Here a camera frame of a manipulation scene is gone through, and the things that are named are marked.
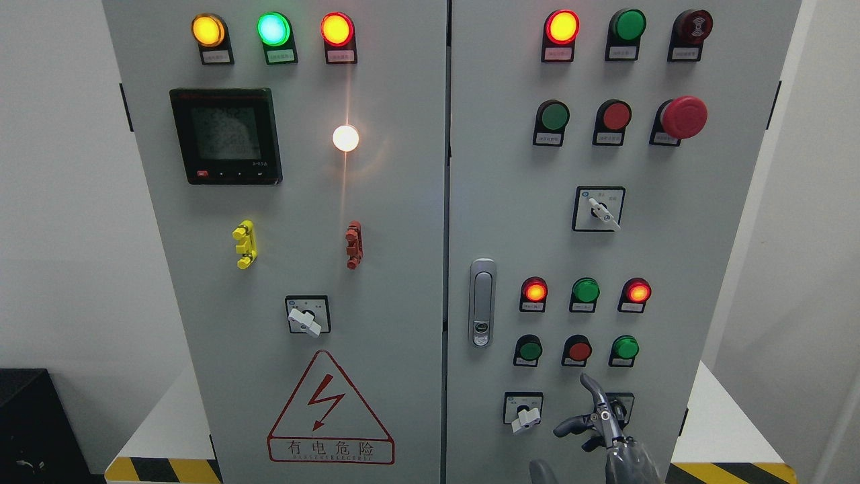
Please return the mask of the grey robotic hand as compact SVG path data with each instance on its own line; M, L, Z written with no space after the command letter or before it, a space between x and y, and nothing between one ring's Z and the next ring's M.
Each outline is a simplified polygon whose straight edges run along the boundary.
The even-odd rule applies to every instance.
M592 413L563 420L553 429L553 435L563 438L569 434L594 432L583 444L583 450L592 452L598 447L605 448L606 483L663 483L664 480L658 475L654 461L644 444L620 428L606 392L598 380L583 372L580 382L592 395Z

